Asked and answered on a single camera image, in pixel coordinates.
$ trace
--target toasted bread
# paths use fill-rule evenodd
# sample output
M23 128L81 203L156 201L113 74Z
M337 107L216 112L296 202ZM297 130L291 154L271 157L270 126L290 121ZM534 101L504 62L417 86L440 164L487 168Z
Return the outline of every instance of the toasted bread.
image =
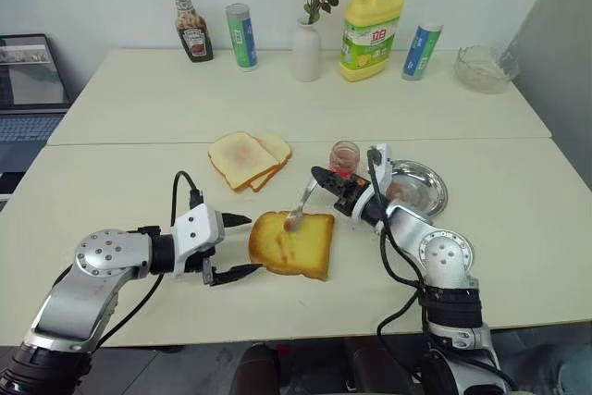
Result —
M298 230L287 232L286 216L288 212L259 216L249 238L251 261L281 275L302 274L326 281L335 217L304 214Z
M249 133L230 133L214 142L208 155L214 168L234 191L279 166L279 162Z
M265 148L279 162L277 168L251 181L249 187L251 187L253 191L258 192L288 163L288 159L292 156L292 150L283 139L274 133L259 134L255 136L255 139L259 141L259 143L263 145L263 148Z

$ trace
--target yellow dish soap bottle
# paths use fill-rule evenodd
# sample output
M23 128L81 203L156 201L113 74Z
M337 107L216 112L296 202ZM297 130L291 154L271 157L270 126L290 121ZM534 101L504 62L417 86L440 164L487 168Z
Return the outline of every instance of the yellow dish soap bottle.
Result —
M339 62L345 79L362 80L385 68L402 9L403 0L350 0Z

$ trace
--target white table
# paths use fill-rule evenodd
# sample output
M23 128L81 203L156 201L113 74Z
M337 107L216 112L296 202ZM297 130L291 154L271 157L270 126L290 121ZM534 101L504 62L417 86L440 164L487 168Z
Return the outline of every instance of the white table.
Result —
M365 150L369 142L359 142ZM100 228L166 228L178 169L192 174L208 203L257 218L290 208L309 168L323 165L331 142L293 143L293 158L258 194L236 194L207 160L208 144L46 147L0 214L0 344L18 344L75 245ZM592 196L548 139L390 142L398 158L433 167L450 201L438 226L466 235L476 249L484 318L519 327L592 318ZM186 199L180 188L179 211ZM333 198L313 194L310 211L330 212ZM228 231L215 263L248 261L249 228ZM153 299L108 344L152 345L243 339L372 334L410 291L390 280L378 239L337 215L329 280L265 270L208 288L201 276L166 278ZM401 266L408 277L409 271ZM120 293L113 322L148 290L153 278ZM392 332L419 328L415 306Z
M513 85L491 95L461 85L455 52L436 52L418 82L401 78L404 57L349 83L338 54L324 53L321 78L303 83L285 51L259 52L260 67L245 73L230 51L193 64L181 50L114 50L49 144L213 142L237 130L289 142L550 136Z

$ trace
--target metal plate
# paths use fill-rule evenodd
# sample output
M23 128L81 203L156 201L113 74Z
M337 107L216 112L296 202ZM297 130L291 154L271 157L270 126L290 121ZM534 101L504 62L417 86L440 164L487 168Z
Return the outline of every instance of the metal plate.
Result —
M414 161L393 161L387 198L435 216L446 207L448 191L442 178L430 167Z

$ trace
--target gray wall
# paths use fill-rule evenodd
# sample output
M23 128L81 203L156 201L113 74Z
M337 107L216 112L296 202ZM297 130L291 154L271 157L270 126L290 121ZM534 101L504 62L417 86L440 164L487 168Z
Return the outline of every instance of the gray wall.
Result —
M591 36L592 0L536 0L511 51L516 86L592 189Z

